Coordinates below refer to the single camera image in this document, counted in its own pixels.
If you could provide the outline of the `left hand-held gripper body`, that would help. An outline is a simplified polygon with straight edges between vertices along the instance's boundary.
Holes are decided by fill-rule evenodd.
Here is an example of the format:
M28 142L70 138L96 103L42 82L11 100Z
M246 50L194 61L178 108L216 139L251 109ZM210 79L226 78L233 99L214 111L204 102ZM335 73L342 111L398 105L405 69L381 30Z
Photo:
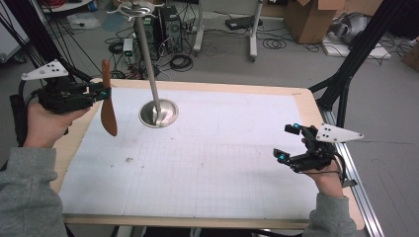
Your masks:
M47 110L62 114L90 108L96 100L88 92L88 85L70 78L70 71L55 59L22 74L23 81L44 80L46 84L35 91L39 103Z

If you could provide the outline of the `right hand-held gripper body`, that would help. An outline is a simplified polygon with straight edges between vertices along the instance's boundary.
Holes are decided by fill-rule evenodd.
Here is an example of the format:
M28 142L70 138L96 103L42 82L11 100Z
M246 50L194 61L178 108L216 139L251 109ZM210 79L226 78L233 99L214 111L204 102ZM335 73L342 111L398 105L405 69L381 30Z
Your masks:
M306 152L291 157L293 163L291 168L296 172L307 170L322 170L335 158L336 149L334 143L342 143L362 139L364 135L360 132L348 130L327 123L320 127L306 126L307 132L302 135L305 139Z

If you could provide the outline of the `brown wooden spatula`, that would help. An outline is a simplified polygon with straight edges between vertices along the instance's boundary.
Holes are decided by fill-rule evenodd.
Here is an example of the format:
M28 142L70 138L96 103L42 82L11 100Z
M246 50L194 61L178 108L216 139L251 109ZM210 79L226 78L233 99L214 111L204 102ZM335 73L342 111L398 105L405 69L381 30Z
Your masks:
M105 99L101 109L101 122L108 134L116 136L118 134L118 126L112 102L111 69L108 59L102 60L102 79Z

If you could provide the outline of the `person's right hand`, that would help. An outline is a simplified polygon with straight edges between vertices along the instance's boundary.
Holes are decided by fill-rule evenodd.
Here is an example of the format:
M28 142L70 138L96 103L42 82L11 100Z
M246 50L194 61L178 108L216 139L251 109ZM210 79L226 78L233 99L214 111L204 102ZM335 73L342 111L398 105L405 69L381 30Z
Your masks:
M334 198L342 198L344 196L338 166L335 162L332 162L320 171L308 170L304 174L314 181L321 194Z

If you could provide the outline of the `person's left hand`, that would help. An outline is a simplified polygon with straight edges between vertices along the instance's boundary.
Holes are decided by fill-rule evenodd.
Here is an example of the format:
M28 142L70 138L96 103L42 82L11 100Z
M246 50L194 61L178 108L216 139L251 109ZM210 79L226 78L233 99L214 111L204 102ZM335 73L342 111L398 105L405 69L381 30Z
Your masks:
M42 105L32 103L28 107L28 134L24 147L51 148L64 135L72 123L87 114L90 109L55 114Z

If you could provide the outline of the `small device with green light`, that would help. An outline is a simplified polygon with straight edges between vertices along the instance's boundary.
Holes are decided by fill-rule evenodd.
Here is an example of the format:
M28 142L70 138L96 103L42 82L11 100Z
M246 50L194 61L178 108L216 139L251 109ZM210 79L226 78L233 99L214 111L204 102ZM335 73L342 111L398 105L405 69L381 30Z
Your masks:
M123 54L127 64L134 63L133 40L124 39Z

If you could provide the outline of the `metal utensil stand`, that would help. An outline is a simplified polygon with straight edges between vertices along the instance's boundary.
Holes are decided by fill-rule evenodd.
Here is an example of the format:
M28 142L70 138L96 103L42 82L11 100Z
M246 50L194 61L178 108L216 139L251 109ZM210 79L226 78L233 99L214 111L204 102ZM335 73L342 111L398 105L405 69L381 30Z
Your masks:
M111 14L122 14L130 21L134 20L137 29L142 55L144 57L147 80L150 85L152 100L146 103L139 111L140 121L151 128L161 128L172 124L179 115L178 106L171 100L160 99L155 81L154 68L148 49L148 41L145 35L144 18L154 18L153 11L163 7L163 4L153 4L147 0L118 0L120 5Z

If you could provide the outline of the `white grid mat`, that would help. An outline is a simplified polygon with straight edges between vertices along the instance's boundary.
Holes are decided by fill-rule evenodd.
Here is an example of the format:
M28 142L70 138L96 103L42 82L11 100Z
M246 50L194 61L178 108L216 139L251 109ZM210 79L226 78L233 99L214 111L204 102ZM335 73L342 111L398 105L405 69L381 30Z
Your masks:
M116 88L119 133L93 118L59 195L66 214L305 219L317 188L278 163L274 149L304 152L285 127L300 120L294 95L162 90L178 118L151 128L147 89Z

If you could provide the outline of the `black computer tower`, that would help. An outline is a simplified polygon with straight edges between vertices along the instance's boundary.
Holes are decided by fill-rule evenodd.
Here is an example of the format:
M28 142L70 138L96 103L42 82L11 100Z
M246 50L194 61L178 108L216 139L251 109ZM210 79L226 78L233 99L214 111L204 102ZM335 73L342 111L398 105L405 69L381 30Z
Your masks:
M149 51L152 59L165 53L183 51L181 19L175 6L156 9L154 18L143 20Z

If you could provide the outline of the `white foam board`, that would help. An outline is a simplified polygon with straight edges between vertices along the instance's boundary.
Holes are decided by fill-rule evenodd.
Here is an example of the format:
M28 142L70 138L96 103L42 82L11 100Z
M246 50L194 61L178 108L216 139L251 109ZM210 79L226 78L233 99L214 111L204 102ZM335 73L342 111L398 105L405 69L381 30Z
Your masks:
M350 48L348 44L345 44L340 39L332 36L327 36L321 46L327 56L347 57L349 54L359 53L360 51L355 48ZM391 59L390 53L380 44L370 51L368 59Z

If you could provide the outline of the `light desk with white legs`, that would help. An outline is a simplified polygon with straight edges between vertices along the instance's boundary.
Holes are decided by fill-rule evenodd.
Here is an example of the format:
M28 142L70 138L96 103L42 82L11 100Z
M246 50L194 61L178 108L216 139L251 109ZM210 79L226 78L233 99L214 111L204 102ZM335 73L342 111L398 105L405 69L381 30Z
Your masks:
M246 15L253 19L249 35L250 60L254 62L258 55L257 31L264 0L198 0L198 26L193 46L194 56L202 50L205 34L204 13L218 12L220 14Z

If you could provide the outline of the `large open cardboard box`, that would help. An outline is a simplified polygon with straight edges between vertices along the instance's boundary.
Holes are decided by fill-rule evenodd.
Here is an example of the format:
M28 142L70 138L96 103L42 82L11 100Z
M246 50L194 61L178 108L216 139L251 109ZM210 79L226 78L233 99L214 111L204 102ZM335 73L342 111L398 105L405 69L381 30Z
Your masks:
M295 42L320 43L344 6L345 0L289 0L284 25Z

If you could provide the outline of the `grey vacuum cleaner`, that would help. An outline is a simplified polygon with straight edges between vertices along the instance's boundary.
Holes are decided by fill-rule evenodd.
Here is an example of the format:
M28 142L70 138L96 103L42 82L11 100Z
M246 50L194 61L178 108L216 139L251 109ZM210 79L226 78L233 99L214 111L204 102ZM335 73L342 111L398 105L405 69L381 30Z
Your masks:
M363 13L343 13L332 21L328 32L345 44L351 44L357 35L366 29L370 20L371 18Z

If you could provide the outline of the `black flat device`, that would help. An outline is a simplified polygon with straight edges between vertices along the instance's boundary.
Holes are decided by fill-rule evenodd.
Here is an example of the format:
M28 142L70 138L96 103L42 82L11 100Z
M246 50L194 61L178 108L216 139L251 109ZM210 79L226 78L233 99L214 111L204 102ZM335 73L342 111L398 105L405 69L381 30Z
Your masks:
M242 17L242 18L235 18L235 19L228 19L225 21L225 25L231 30L242 30L242 29L253 29L255 23L255 17Z

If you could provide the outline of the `aluminium rail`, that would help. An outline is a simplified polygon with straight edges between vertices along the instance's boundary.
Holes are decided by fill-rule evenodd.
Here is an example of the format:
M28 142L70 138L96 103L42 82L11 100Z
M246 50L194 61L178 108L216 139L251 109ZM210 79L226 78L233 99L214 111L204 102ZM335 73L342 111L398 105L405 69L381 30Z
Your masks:
M351 192L365 224L364 229L368 232L369 237L384 237L384 233L364 188L364 184L355 166L348 145L346 143L338 143L336 148L346 161L348 177L358 183L356 186L351 188Z

